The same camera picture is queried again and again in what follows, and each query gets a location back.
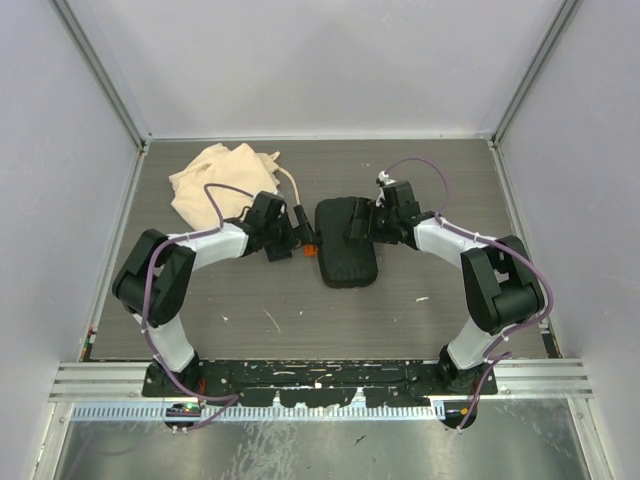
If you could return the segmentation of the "black plastic tool case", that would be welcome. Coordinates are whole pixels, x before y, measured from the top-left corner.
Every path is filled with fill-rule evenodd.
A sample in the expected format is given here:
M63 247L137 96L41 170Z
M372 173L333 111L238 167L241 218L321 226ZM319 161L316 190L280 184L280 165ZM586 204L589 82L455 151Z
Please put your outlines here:
M363 288L378 277L373 242L350 245L345 239L353 197L325 199L315 208L319 269L324 284L333 289Z

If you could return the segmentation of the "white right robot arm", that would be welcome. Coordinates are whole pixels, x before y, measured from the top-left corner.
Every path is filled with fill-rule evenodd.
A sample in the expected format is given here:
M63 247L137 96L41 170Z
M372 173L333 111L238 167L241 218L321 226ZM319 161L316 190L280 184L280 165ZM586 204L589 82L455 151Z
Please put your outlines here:
M520 238L473 233L438 212L423 211L407 181L378 184L377 199L355 199L347 237L404 244L461 270L469 319L442 348L436 371L444 390L462 393L499 343L534 316L549 312L548 283Z

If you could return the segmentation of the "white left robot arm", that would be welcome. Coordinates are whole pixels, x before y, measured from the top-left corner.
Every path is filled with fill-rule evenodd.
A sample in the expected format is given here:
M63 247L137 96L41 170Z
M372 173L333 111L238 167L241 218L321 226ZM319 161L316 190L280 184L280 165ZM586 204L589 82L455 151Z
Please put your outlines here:
M202 382L199 356L180 318L192 274L261 250L273 262L299 247L319 245L304 208L295 206L294 214L296 226L281 197L261 192L239 216L212 229L177 235L148 229L137 240L113 280L112 294L139 323L165 385L176 395L191 395Z

